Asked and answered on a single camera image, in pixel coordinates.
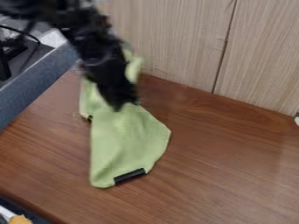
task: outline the beige cabinet door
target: beige cabinet door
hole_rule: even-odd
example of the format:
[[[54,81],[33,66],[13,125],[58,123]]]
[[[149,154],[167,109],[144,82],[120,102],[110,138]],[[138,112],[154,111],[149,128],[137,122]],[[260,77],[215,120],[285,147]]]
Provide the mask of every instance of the beige cabinet door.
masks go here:
[[[100,9],[146,61],[146,72],[212,91],[234,0],[111,0]]]
[[[294,115],[299,109],[299,1],[239,0],[216,94]]]

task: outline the light green towel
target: light green towel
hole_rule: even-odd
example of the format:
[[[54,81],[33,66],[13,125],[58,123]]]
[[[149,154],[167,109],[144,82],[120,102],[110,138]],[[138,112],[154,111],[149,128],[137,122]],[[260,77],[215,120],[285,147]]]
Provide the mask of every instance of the light green towel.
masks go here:
[[[143,60],[124,51],[126,76],[136,83]],[[80,114],[93,117],[91,126],[90,182],[96,187],[115,185],[115,178],[139,169],[149,173],[164,154],[170,131],[147,110],[126,103],[114,112],[89,80],[82,80]]]

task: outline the wood grain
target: wood grain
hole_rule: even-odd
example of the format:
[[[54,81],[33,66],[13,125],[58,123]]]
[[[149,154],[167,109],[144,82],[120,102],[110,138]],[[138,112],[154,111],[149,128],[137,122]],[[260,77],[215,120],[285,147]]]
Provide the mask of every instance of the wood grain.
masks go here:
[[[290,117],[144,76],[142,104],[173,135],[146,177],[88,184],[79,77],[64,75],[0,134],[0,195],[53,223],[297,224],[299,129]]]
[[[212,92],[235,0],[113,0],[100,4],[147,73]]]
[[[238,1],[216,93],[294,116],[299,1]]]

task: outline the black cable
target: black cable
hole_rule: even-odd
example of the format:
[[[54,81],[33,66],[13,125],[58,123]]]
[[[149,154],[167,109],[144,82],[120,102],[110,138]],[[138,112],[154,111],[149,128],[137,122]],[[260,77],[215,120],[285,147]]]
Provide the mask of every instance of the black cable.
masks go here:
[[[26,61],[24,62],[24,64],[20,67],[20,69],[18,70],[18,73],[22,73],[24,71],[24,68],[27,66],[28,62],[31,60],[31,58],[33,57],[33,55],[35,54],[35,52],[38,50],[39,46],[41,45],[41,42],[39,41],[38,38],[34,37],[33,35],[27,33],[26,31],[20,31],[20,30],[17,30],[15,28],[12,28],[12,27],[9,27],[7,25],[4,25],[4,24],[0,24],[0,28],[3,28],[3,29],[6,29],[6,30],[10,30],[10,31],[13,31],[13,32],[17,32],[17,33],[20,33],[21,35],[25,35],[31,39],[34,39],[37,44],[35,46],[35,48],[33,49],[33,51],[31,52],[31,54],[28,56],[28,58],[26,59]]]

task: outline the wooden table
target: wooden table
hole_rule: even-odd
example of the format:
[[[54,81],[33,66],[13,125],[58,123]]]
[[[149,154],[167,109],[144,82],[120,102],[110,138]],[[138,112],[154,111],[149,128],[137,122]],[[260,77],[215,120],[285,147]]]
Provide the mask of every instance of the wooden table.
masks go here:
[[[145,76],[143,106],[172,131],[150,175],[89,185],[79,77],[64,75],[0,134],[0,193],[70,224],[299,223],[299,128],[290,117]]]

